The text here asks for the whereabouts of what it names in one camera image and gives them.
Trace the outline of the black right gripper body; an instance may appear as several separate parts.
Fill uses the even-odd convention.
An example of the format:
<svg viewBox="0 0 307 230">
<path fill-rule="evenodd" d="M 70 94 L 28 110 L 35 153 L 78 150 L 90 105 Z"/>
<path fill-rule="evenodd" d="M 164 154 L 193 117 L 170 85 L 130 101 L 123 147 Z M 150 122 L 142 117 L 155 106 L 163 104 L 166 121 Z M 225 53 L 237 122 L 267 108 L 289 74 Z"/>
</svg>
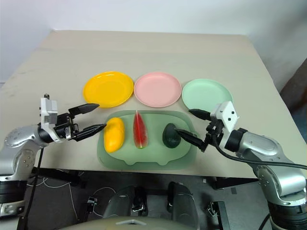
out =
<svg viewBox="0 0 307 230">
<path fill-rule="evenodd" d="M 224 124 L 220 119 L 213 119 L 209 125 L 206 127 L 206 136 L 204 142 L 208 145 L 216 147 L 220 144 L 224 133 Z"/>
</svg>

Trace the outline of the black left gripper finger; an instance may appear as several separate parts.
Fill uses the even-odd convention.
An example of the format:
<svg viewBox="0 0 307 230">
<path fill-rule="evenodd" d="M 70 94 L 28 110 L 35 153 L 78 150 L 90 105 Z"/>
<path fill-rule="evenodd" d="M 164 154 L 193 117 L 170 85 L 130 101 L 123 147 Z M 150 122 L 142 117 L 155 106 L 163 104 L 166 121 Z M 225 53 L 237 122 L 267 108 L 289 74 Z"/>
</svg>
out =
<svg viewBox="0 0 307 230">
<path fill-rule="evenodd" d="M 76 115 L 89 113 L 98 107 L 99 107 L 99 104 L 87 103 L 87 104 L 83 104 L 83 105 L 79 105 L 79 106 L 70 108 L 68 111 L 72 117 L 75 117 Z"/>
<path fill-rule="evenodd" d="M 82 131 L 76 131 L 73 133 L 72 138 L 75 141 L 81 141 L 87 138 L 94 136 L 95 134 L 99 133 L 106 127 L 106 124 L 98 124 L 92 125 L 87 128 L 84 128 Z"/>
</svg>

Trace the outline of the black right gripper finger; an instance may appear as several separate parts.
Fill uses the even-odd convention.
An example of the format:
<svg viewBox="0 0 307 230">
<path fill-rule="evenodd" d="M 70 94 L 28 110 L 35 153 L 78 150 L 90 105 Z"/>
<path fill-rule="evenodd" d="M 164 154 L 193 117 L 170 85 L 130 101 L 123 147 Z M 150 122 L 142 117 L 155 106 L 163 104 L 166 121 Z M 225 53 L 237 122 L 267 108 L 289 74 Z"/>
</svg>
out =
<svg viewBox="0 0 307 230">
<path fill-rule="evenodd" d="M 203 140 L 195 136 L 193 133 L 183 129 L 176 129 L 176 132 L 186 142 L 192 144 L 193 146 L 196 146 L 201 152 L 205 152 L 207 144 Z"/>
<path fill-rule="evenodd" d="M 211 121 L 211 113 L 201 109 L 189 109 L 189 112 L 201 120 Z"/>
</svg>

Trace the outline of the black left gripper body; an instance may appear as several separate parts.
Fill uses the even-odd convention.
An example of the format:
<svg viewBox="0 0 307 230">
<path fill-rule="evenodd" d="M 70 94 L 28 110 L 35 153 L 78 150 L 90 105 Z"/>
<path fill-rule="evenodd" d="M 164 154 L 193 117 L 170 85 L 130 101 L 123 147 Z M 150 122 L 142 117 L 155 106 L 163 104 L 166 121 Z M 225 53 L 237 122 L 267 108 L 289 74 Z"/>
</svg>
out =
<svg viewBox="0 0 307 230">
<path fill-rule="evenodd" d="M 60 138 L 78 140 L 77 134 L 79 133 L 79 127 L 74 123 L 74 118 L 75 115 L 70 113 L 64 113 L 57 116 L 57 123 L 54 130 Z"/>
</svg>

